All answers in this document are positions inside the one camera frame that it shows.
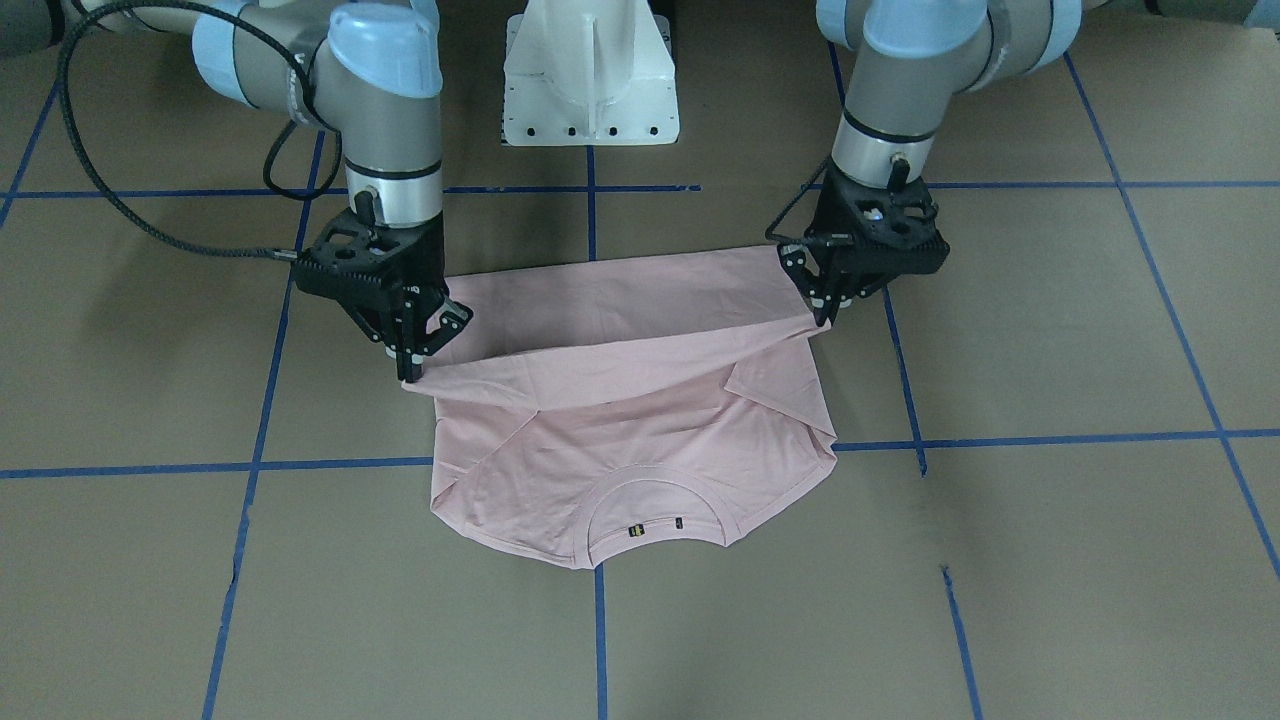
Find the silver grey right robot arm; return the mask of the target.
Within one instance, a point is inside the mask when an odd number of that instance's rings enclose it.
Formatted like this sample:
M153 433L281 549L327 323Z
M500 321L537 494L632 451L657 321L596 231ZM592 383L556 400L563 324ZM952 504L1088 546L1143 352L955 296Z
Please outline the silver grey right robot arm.
M287 115L278 154L300 127L330 132L335 158L321 182L346 181L347 208L302 250L214 249L157 229L105 182L81 138L70 100L77 45L96 29L186 35L207 87ZM165 245L209 258L289 263L296 287L337 302L415 383L428 357L472 313L445 283L442 179L443 78L433 1L5 1L3 55L55 47L60 113L97 191Z

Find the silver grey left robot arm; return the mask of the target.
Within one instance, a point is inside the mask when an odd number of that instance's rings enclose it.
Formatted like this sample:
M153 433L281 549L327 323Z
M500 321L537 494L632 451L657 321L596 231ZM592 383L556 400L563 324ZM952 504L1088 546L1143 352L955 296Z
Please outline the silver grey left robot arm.
M1060 59L1096 1L819 1L815 20L855 56L820 192L799 237L765 237L819 327L950 247L923 170L955 95Z

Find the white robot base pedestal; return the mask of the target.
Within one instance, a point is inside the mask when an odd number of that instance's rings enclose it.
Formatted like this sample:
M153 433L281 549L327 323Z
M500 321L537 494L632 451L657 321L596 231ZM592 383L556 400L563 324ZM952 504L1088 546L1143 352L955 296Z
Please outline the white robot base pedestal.
M502 141L515 147L676 143L669 12L650 1L530 1L506 23Z

